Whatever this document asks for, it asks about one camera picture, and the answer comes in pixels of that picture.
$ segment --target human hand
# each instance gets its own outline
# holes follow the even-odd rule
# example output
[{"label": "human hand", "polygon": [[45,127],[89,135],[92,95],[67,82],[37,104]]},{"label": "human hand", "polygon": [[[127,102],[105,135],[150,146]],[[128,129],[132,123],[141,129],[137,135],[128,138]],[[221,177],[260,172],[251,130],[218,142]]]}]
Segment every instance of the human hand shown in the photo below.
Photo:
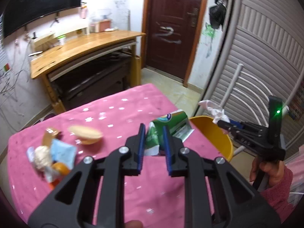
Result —
[{"label": "human hand", "polygon": [[252,168],[251,168],[250,176],[249,176],[250,182],[252,182],[256,179],[259,168],[269,175],[268,184],[270,187],[275,186],[283,179],[283,176],[284,176],[284,162],[283,161],[278,161],[277,163],[261,162],[258,165],[258,158],[256,157],[252,161]]},{"label": "human hand", "polygon": [[125,223],[125,228],[143,228],[143,224],[139,220],[131,220]]}]

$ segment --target tiled floor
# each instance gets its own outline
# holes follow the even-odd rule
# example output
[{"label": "tiled floor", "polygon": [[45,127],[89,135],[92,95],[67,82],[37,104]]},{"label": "tiled floor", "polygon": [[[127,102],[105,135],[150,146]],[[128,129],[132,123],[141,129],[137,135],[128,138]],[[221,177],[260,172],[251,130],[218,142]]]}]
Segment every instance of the tiled floor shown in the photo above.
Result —
[{"label": "tiled floor", "polygon": [[182,83],[170,79],[147,68],[141,71],[141,84],[153,83],[179,109],[186,112],[188,117],[199,101],[200,94],[183,86]]},{"label": "tiled floor", "polygon": [[[142,69],[142,84],[153,83],[168,99],[179,109],[183,109],[190,117],[199,100],[200,94],[196,93],[182,85],[182,83],[172,80],[166,76],[156,73],[149,69]],[[231,164],[249,180],[251,162],[253,156],[242,152],[231,161]],[[7,175],[7,157],[0,164],[0,187],[12,204],[12,198],[9,189]]]},{"label": "tiled floor", "polygon": [[239,172],[241,175],[249,181],[249,174],[251,171],[251,165],[254,157],[246,152],[241,152],[236,155],[230,161],[230,164]]}]

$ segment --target door handle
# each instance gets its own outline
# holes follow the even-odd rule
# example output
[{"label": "door handle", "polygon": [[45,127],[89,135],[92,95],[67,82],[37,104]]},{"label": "door handle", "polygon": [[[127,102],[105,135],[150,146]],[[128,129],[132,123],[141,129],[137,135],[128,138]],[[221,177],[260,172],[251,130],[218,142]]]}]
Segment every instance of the door handle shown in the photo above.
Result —
[{"label": "door handle", "polygon": [[187,15],[192,16],[191,18],[191,27],[196,27],[197,24],[197,17],[199,15],[199,9],[194,7],[193,8],[193,13],[187,12]]}]

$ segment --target table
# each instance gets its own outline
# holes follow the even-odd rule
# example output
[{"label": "table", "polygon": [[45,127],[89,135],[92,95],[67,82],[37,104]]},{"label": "table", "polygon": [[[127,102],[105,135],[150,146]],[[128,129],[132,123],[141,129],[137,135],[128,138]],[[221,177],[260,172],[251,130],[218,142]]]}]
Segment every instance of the table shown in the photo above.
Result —
[{"label": "table", "polygon": [[[53,90],[47,75],[73,60],[109,46],[127,42],[132,39],[135,40],[138,36],[145,36],[145,33],[117,30],[113,32],[82,35],[76,39],[69,40],[66,44],[53,47],[32,60],[30,64],[31,78],[41,78],[48,96],[51,99],[54,111],[57,114],[65,112],[66,109]],[[140,58],[137,58],[135,55],[136,45],[131,46],[131,52],[130,85],[134,87],[140,85],[141,62]]]},{"label": "table", "polygon": [[[87,155],[96,159],[107,156],[124,145],[129,136],[137,134],[141,122],[147,127],[151,120],[176,109],[153,84],[146,84],[93,101],[12,135],[8,145],[8,174],[19,216],[27,222],[31,212],[51,191],[25,154],[28,147],[40,145],[47,127],[61,130],[62,140],[77,146],[77,164]],[[98,128],[104,138],[95,145],[83,146],[68,132],[71,125]],[[184,145],[205,158],[221,156],[198,129]],[[144,157],[141,175],[125,178],[125,220],[131,219],[140,219],[145,227],[183,227],[184,180],[168,176],[165,157]]]}]

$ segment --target black television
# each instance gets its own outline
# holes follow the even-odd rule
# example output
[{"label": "black television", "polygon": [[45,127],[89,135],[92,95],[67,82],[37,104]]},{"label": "black television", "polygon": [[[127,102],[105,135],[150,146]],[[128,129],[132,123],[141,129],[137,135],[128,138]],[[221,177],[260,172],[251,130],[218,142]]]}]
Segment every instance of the black television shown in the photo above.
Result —
[{"label": "black television", "polygon": [[45,15],[80,5],[81,0],[10,0],[2,17],[3,36]]}]

